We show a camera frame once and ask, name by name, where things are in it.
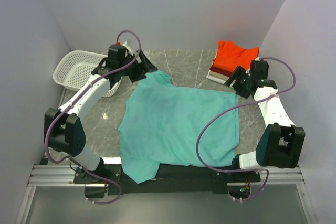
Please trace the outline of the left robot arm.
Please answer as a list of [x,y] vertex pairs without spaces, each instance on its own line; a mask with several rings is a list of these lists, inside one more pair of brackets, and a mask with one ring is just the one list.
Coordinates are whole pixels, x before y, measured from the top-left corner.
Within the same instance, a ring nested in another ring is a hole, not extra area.
[[91,182],[104,179],[104,161],[86,143],[82,126],[88,112],[98,100],[111,90],[122,77],[137,82],[148,72],[157,71],[141,49],[132,52],[127,46],[115,43],[108,55],[92,70],[86,84],[57,109],[48,109],[44,117],[45,148],[65,153],[67,158],[80,166]]

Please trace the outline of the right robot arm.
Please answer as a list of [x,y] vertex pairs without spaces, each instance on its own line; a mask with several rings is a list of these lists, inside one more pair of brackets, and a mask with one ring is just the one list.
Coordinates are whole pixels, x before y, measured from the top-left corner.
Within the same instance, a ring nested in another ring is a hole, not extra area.
[[276,83],[268,79],[268,70],[268,62],[253,60],[249,70],[237,66],[224,83],[238,96],[254,98],[266,126],[255,151],[233,158],[230,175],[238,182],[249,175],[249,169],[268,166],[295,168],[299,162],[305,131],[289,118],[279,97],[281,92]]

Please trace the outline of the teal t-shirt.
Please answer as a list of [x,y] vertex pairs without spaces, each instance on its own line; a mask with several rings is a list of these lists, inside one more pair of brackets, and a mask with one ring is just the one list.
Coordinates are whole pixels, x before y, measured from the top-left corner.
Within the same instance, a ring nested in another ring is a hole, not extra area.
[[118,129],[123,171],[142,183],[161,164],[229,166],[239,145],[237,104],[234,93],[177,87],[162,71],[148,73]]

